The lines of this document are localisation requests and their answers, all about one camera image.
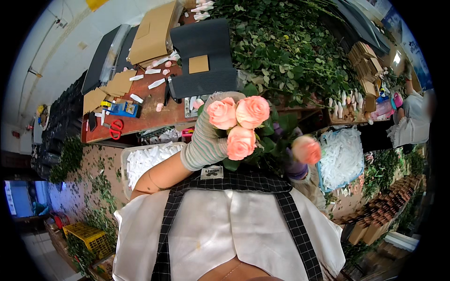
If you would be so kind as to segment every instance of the purple glove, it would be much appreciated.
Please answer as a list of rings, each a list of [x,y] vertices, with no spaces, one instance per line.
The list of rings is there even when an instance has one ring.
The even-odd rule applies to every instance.
[[[283,129],[280,128],[278,123],[274,123],[274,131],[277,137],[279,137],[283,133]],[[296,133],[297,137],[303,135],[302,131],[298,127],[294,129],[294,132]],[[308,164],[303,164],[301,162],[295,161],[290,148],[287,147],[286,152],[289,155],[289,160],[284,163],[284,170],[286,171],[288,177],[292,179],[304,178],[308,173]]]

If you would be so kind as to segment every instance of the pink water bottle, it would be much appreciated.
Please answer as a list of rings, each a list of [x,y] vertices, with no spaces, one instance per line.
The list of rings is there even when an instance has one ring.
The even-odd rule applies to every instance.
[[[372,119],[376,119],[378,116],[386,114],[386,118],[389,118],[392,114],[394,114],[395,107],[399,107],[403,104],[403,100],[398,93],[394,94],[394,98],[387,99],[382,103],[377,104],[377,110],[372,112]]]

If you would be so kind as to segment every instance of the white shirt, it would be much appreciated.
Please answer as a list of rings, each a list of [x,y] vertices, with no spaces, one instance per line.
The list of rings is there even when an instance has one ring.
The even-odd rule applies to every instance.
[[[342,229],[298,190],[290,193],[319,262],[337,275],[345,263],[340,244]],[[150,280],[168,195],[168,190],[141,195],[114,213],[119,221],[114,280]],[[169,253],[173,281],[197,280],[236,255],[242,262],[285,281],[307,280],[272,194],[187,191],[169,232]]]
[[[399,119],[396,111],[393,117],[395,125],[386,130],[387,136],[391,138],[392,147],[426,142],[430,134],[430,121],[425,111],[423,97],[413,90],[403,102],[403,110],[405,116]]]

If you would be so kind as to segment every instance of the yellow plastic crate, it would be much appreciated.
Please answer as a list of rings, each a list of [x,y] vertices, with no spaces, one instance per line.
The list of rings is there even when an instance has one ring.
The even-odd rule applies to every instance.
[[[64,234],[71,233],[83,240],[87,249],[97,254],[99,259],[111,254],[111,246],[106,239],[106,233],[98,228],[90,227],[84,223],[74,223],[63,227]]]

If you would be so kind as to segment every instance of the stack of boxes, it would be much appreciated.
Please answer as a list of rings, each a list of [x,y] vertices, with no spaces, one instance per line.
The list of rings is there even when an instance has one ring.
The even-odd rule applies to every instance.
[[[375,100],[379,96],[375,85],[378,77],[383,73],[383,68],[378,62],[375,52],[362,42],[356,42],[348,54],[351,65],[358,74],[358,80],[366,93],[365,111],[376,110]]]
[[[366,79],[370,83],[375,82],[378,76],[383,73],[383,69],[377,60],[374,51],[362,42],[356,42],[348,54],[350,63],[358,73],[358,79]]]
[[[410,200],[422,175],[405,176],[390,187],[390,192],[369,201],[363,210],[336,219],[333,222],[344,228],[354,225],[348,241],[356,245],[360,240],[370,245],[387,231]]]

